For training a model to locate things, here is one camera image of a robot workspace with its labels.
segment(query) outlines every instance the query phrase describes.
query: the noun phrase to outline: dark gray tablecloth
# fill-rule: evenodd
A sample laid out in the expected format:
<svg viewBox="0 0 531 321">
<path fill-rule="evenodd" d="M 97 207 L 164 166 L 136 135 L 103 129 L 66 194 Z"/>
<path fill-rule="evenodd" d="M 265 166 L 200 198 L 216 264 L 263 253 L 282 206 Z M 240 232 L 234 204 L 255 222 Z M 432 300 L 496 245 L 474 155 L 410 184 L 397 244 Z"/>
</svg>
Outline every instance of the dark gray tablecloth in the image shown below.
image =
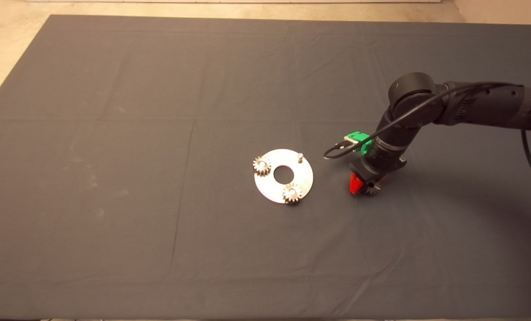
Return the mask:
<svg viewBox="0 0 531 321">
<path fill-rule="evenodd" d="M 0 88 L 0 318 L 531 317 L 519 132 L 430 125 L 376 198 L 321 157 L 412 71 L 531 86 L 531 26 L 50 17 Z"/>
</svg>

